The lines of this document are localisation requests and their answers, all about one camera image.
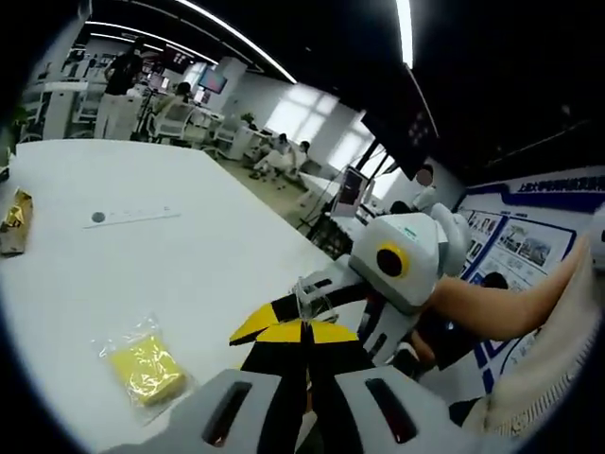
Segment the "person's right hand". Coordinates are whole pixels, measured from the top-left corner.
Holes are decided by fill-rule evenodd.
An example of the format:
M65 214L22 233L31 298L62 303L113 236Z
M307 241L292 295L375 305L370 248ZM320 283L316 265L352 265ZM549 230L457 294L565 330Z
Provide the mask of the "person's right hand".
M418 319L409 342L421 370L428 372L434 367L442 371L456 363L473 350L479 337L429 308Z

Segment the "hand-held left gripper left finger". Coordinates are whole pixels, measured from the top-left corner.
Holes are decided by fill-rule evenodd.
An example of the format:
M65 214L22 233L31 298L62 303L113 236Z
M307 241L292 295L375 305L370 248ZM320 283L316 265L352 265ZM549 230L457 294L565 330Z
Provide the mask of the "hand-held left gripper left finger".
M184 398L164 430L110 453L292 453L307 404L308 323L263 331L238 369Z

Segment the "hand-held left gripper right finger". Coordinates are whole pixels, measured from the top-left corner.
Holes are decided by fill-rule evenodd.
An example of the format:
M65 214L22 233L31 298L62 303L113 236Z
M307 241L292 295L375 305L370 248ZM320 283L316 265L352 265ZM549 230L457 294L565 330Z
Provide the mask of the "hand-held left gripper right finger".
M445 402L392 366L376 367L357 336L305 325L312 406L328 453L514 453L518 444L455 425Z

